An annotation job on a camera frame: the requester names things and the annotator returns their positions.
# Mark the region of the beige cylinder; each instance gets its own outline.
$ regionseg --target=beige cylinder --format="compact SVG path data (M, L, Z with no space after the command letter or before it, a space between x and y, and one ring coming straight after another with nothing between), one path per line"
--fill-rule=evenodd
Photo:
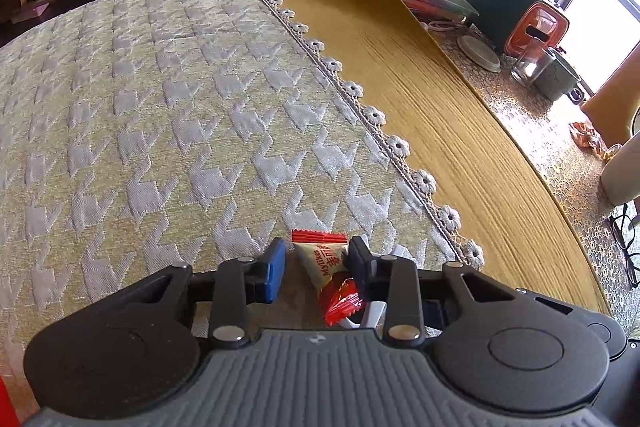
M640 133L626 142L605 165L600 181L607 198L615 205L640 196Z

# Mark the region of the round coaster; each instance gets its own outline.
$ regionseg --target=round coaster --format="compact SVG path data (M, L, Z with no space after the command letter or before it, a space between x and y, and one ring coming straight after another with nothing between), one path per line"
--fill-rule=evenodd
M462 52L478 66L492 73L500 72L500 59L498 55L480 39L471 35L458 37L458 46Z

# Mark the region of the tan leather chair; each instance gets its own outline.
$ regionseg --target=tan leather chair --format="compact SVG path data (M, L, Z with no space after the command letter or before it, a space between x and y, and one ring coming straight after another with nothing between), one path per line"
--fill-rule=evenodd
M587 102L582 111L611 147L624 144L633 135L631 126L640 107L640 44L609 80Z

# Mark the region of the lace tablecloth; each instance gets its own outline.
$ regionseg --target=lace tablecloth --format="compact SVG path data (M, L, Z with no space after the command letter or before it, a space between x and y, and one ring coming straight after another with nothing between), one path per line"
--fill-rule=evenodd
M602 286L611 314L629 332L640 303L625 274L625 259L607 222L613 208L600 184L602 161L590 151L576 147L568 124L586 116L567 97L549 102L536 90L522 87L511 78L513 59L501 58L502 71L490 73L460 51L456 39L464 30L433 35L460 68L500 123L542 176L577 232L591 266ZM636 237L631 251L640 251Z

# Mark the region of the orange candy wrapper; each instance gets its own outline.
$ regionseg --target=orange candy wrapper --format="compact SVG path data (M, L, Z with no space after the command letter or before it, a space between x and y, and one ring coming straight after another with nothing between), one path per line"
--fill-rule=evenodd
M328 326L340 322L362 308L356 285L342 263L347 236L341 233L293 230L291 241L311 282Z

